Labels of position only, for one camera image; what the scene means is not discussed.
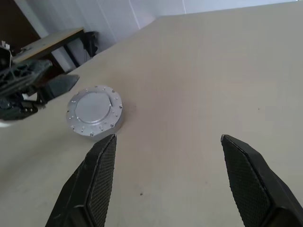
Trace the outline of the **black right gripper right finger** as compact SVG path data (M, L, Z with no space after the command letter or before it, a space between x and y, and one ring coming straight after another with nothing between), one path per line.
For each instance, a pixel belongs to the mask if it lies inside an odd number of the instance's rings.
M230 189L246 227L301 227L303 208L249 144L221 136Z

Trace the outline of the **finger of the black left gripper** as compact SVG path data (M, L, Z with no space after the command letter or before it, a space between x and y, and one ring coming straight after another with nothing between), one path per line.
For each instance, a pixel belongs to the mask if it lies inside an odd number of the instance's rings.
M28 60L0 72L0 95L9 96L38 82L52 67L50 60Z
M37 100L41 104L69 92L78 82L79 75L59 75L37 90Z

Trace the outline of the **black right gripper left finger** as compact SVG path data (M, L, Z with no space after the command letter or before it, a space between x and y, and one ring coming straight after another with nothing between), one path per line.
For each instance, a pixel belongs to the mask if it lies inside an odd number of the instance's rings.
M61 189L48 227L103 227L112 192L116 135L98 141Z

